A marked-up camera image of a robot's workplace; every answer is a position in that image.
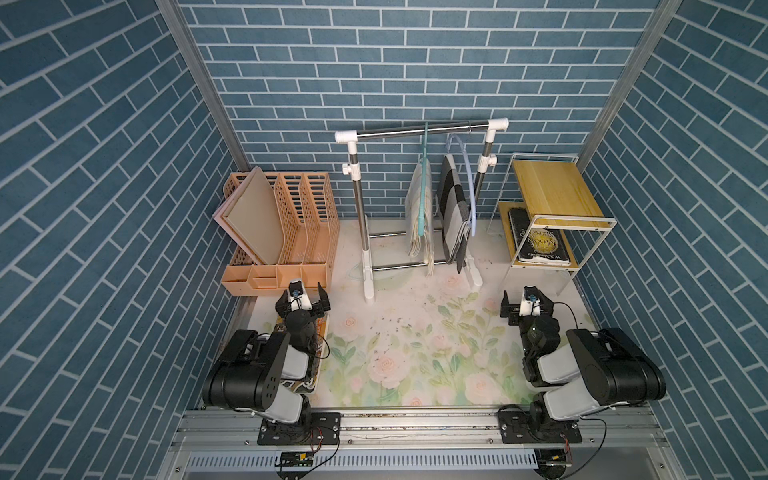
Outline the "translucent blue clothes hanger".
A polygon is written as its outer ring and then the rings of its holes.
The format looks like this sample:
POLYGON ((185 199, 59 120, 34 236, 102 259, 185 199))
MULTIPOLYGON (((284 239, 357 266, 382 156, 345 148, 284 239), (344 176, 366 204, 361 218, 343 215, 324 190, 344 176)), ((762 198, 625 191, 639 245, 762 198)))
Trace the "translucent blue clothes hanger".
POLYGON ((469 226, 470 235, 474 237, 476 235, 477 215, 476 215, 476 194, 474 192, 474 177, 472 173, 472 167, 467 152, 467 147, 464 140, 456 133, 451 133, 447 136, 446 151, 450 153, 452 146, 456 144, 457 148, 462 156, 464 162, 464 171, 467 177, 467 183, 469 187, 469 226))

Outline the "yellow blue plaid scarf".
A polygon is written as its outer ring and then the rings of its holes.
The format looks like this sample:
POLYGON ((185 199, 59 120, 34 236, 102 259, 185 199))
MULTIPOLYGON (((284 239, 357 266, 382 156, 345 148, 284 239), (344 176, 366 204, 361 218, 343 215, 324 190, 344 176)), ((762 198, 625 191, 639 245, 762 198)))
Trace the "yellow blue plaid scarf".
POLYGON ((427 276, 434 273, 433 192, 429 161, 422 156, 414 170, 405 200, 408 255, 422 255, 427 276))

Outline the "teal green clothes hanger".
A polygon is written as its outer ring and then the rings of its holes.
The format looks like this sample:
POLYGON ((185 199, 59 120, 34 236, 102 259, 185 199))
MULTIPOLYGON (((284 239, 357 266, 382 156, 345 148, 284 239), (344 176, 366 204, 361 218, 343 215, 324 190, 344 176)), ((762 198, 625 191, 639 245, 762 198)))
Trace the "teal green clothes hanger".
POLYGON ((417 210, 417 233, 419 236, 424 235, 424 229, 425 229, 425 197, 426 197, 426 183, 427 183, 427 163, 428 163, 428 130, 429 130, 429 124, 426 123, 424 126, 423 136, 421 140, 421 156, 419 160, 419 166, 421 167, 421 177, 420 177, 420 185, 419 185, 419 205, 417 210))

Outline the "black grey checkered scarf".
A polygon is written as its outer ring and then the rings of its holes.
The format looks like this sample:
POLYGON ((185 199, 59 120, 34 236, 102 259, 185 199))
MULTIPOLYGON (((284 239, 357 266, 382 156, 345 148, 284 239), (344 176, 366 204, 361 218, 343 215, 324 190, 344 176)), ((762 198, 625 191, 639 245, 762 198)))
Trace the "black grey checkered scarf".
POLYGON ((451 154, 446 154, 442 160, 437 200, 444 257, 446 263, 455 264, 460 273, 465 266, 470 210, 451 154))

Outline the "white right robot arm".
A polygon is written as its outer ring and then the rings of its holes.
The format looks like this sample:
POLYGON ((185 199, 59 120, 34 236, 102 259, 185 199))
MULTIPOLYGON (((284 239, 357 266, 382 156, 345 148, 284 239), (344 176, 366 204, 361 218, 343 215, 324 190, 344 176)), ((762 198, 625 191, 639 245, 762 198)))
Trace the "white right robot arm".
POLYGON ((520 332, 525 379, 541 389, 528 407, 497 411, 505 444, 579 443, 581 419, 666 395, 660 368, 623 330, 563 332, 555 305, 535 286, 526 286, 516 304, 507 294, 501 300, 500 316, 520 332))

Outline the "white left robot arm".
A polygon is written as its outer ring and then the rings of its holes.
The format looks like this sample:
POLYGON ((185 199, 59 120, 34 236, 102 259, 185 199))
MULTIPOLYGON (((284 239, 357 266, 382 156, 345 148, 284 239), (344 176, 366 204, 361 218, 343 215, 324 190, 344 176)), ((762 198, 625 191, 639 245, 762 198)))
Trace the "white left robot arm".
POLYGON ((317 291, 313 301, 301 280, 291 282, 275 304, 282 322, 269 334, 235 331, 203 383, 205 406, 262 418, 260 446, 319 448, 333 441, 330 419, 314 414, 309 399, 285 385, 310 379, 321 359, 317 321, 331 304, 322 286, 317 291))

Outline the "floral table mat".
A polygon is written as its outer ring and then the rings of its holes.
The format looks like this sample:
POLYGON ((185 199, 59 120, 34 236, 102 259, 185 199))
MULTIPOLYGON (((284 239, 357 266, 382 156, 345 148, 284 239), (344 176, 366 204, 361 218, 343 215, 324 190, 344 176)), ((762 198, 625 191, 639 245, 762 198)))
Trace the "floral table mat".
POLYGON ((538 287, 555 304, 562 330, 594 329, 576 286, 560 271, 512 269, 499 220, 482 220, 469 249, 483 284, 473 290, 452 265, 407 268, 400 219, 374 219, 375 297, 363 293, 358 224, 340 224, 316 408, 471 406, 528 403, 519 331, 499 314, 538 287))

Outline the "yellow illustrated comic book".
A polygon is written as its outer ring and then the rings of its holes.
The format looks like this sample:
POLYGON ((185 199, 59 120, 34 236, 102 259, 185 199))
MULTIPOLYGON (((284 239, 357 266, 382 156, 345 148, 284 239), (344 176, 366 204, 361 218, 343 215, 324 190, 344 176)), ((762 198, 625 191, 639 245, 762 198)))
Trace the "yellow illustrated comic book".
POLYGON ((320 369, 322 362, 330 356, 330 346, 327 339, 327 318, 323 317, 315 321, 316 325, 316 352, 310 357, 310 365, 307 370, 307 375, 303 379, 283 379, 282 385, 289 390, 299 393, 311 395, 317 388, 320 369))

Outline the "orange plastic file organizer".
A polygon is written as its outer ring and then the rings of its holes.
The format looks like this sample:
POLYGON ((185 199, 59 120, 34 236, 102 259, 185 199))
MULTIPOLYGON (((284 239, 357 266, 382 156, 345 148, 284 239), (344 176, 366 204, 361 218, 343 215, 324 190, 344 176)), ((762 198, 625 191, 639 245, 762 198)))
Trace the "orange plastic file organizer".
MULTIPOLYGON (((249 173, 230 175, 225 200, 249 173)), ((263 173, 276 197, 284 237, 278 262, 256 263, 237 245, 222 285, 234 296, 279 295, 296 279, 310 289, 318 284, 328 289, 340 231, 329 176, 324 172, 263 173)))

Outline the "beige flat board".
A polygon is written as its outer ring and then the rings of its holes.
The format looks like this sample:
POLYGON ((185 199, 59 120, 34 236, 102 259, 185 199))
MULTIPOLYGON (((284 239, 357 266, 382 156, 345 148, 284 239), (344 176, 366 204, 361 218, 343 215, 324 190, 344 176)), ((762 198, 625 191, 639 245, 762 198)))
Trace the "beige flat board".
POLYGON ((281 221, 275 194, 260 168, 246 176, 213 219, 254 262, 278 262, 284 242, 281 221))

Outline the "green circuit board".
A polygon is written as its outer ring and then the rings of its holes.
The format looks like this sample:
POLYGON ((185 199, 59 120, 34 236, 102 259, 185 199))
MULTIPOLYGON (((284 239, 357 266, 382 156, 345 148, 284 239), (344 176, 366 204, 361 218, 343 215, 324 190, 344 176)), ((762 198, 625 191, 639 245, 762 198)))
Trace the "green circuit board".
POLYGON ((314 453, 309 451, 281 452, 276 463, 279 470, 286 468, 311 468, 314 466, 314 453))

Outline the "white steel clothes rack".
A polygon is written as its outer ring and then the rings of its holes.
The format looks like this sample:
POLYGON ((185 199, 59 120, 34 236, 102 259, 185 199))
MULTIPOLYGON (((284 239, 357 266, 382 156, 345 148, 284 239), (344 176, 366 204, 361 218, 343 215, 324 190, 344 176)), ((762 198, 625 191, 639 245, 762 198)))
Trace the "white steel clothes rack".
MULTIPOLYGON (((427 267, 422 263, 422 255, 411 258, 408 261, 395 264, 377 264, 374 260, 372 241, 380 238, 403 237, 406 239, 407 254, 408 241, 406 238, 407 222, 405 218, 405 200, 409 185, 421 156, 421 140, 426 123, 389 127, 375 130, 339 130, 334 133, 334 140, 347 151, 347 161, 342 165, 343 173, 351 179, 351 189, 354 195, 355 213, 358 219, 359 235, 361 240, 361 274, 363 295, 366 301, 375 299, 376 286, 375 275, 377 273, 418 269, 427 267), (412 165, 411 173, 400 175, 400 186, 395 187, 393 182, 370 183, 365 177, 367 169, 362 166, 359 147, 362 144, 373 141, 394 140, 399 138, 418 138, 419 152, 412 165)), ((433 192, 433 244, 434 244, 434 268, 447 264, 442 244, 442 223, 438 214, 437 189, 440 181, 441 165, 443 157, 451 154, 458 171, 460 182, 463 186, 466 199, 469 204, 469 187, 464 171, 464 162, 457 148, 452 146, 452 151, 446 151, 447 136, 451 133, 458 134, 465 142, 469 155, 472 173, 474 177, 474 192, 476 194, 476 215, 479 218, 480 199, 483 191, 484 180, 488 170, 497 163, 497 156, 493 152, 496 137, 506 131, 510 126, 510 120, 491 118, 487 120, 470 120, 452 123, 428 123, 428 161, 431 169, 433 192)), ((477 290, 483 285, 483 278, 476 266, 476 262, 470 253, 469 245, 465 257, 465 266, 460 274, 468 277, 469 286, 477 290)))

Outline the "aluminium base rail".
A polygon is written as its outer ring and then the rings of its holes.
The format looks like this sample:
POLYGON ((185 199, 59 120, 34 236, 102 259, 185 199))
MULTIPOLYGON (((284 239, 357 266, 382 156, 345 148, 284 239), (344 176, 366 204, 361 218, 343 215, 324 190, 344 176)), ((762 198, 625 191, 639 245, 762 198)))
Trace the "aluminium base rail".
POLYGON ((331 443, 260 446, 261 418, 225 410, 184 414, 161 479, 680 479, 679 463, 647 407, 579 421, 582 441, 502 441, 495 407, 340 409, 331 443), (311 468, 279 470, 281 452, 314 453, 311 468))

